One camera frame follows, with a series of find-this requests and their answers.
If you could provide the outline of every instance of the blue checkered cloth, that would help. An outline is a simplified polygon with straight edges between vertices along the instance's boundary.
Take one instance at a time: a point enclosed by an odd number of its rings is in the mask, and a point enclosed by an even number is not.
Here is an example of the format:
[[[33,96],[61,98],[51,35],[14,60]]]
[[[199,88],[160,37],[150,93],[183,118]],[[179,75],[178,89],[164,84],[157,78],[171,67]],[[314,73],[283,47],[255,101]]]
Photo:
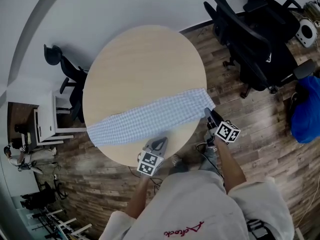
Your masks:
[[[133,143],[203,118],[204,109],[214,107],[204,88],[191,89],[111,115],[87,127],[87,133],[96,147]]]

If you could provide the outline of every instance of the wooden floor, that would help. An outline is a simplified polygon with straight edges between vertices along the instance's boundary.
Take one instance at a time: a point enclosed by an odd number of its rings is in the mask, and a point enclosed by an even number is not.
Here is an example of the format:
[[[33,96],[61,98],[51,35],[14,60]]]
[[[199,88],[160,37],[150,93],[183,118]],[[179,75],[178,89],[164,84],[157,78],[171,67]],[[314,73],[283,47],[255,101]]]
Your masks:
[[[239,81],[239,72],[236,68],[229,71],[223,68],[222,62],[229,58],[229,52],[214,38],[211,28],[207,26],[185,36],[203,60],[208,93],[217,106],[216,111],[241,128],[238,141],[229,145],[232,154],[248,180],[275,178],[296,225],[310,204],[320,175],[320,139],[309,144],[297,143],[286,121],[289,98],[296,83],[286,85],[277,94],[252,91],[246,99],[240,98],[244,86]],[[298,64],[312,58],[319,65],[316,46],[304,48],[295,39],[288,46]],[[200,162],[195,144],[203,141],[206,130],[206,122],[201,120],[193,136],[178,152],[192,168]],[[126,207],[138,178],[127,166],[103,155],[86,133],[76,134],[74,139],[57,146],[57,150],[56,161],[61,170],[56,168],[55,173],[68,198],[57,201],[52,208],[65,209],[66,216],[77,217],[82,226],[92,223],[88,234],[98,239],[111,213]],[[158,177],[164,179],[170,167],[167,161]],[[52,184],[53,167],[46,165],[42,169],[45,175],[38,176],[38,182]],[[153,196],[154,186],[150,184],[148,200]],[[299,225],[306,238],[314,239],[318,233],[319,213],[320,193]]]

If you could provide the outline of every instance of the round table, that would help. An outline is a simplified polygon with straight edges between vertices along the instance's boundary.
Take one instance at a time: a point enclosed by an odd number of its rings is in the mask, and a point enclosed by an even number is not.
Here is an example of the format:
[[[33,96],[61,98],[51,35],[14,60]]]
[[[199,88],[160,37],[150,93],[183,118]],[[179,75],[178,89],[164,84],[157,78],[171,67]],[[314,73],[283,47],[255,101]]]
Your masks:
[[[85,124],[88,127],[108,116],[194,88],[207,89],[207,79],[191,42],[164,26],[135,27],[109,42],[93,62],[83,89]],[[169,131],[166,159],[183,147],[198,123]],[[149,139],[98,148],[113,161],[136,167],[138,154]]]

